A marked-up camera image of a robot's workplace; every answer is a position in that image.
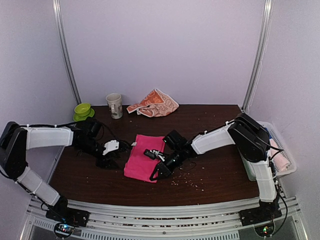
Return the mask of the pink microfiber towel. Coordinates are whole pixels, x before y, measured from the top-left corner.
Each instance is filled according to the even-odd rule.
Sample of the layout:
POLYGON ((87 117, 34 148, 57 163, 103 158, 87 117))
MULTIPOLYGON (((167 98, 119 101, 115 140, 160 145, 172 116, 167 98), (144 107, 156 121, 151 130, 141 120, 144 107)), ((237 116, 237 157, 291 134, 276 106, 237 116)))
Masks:
POLYGON ((152 160, 144 155, 144 152, 146 149, 163 152, 165 149, 163 138, 163 136, 137 134, 135 137, 135 146, 132 148, 123 170, 124 176, 144 182, 157 183, 157 180, 151 181, 150 176, 159 160, 152 160))

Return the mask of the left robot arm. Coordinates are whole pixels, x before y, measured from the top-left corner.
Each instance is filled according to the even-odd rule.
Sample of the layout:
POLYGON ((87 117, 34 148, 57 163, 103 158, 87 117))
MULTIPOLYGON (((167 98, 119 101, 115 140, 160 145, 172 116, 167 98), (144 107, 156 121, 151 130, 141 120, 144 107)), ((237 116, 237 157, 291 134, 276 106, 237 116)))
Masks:
POLYGON ((38 199, 48 219, 84 226, 90 213, 71 208, 69 200, 32 169, 36 163, 31 158, 40 153, 48 159, 54 150, 74 147, 94 157, 102 168, 116 168, 112 155, 120 150, 121 141, 112 134, 110 141, 100 143, 96 137, 102 125, 92 118, 58 125, 8 122, 0 137, 0 166, 5 177, 38 199))

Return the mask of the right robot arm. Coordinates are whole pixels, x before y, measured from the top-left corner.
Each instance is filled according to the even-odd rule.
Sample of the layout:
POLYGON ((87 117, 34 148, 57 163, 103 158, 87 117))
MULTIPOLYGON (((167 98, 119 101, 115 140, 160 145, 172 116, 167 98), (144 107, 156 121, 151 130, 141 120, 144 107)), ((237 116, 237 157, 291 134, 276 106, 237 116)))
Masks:
POLYGON ((235 145, 241 157, 252 166, 259 190, 259 206, 241 210, 241 224, 259 224, 282 216, 277 173, 271 155, 274 147, 270 144, 269 132, 247 114, 240 113, 225 125, 204 131, 191 140, 173 130, 163 138, 163 142, 172 150, 171 154, 156 149, 145 149, 143 152, 150 159, 159 161, 149 177, 151 181, 169 177, 189 158, 235 145))

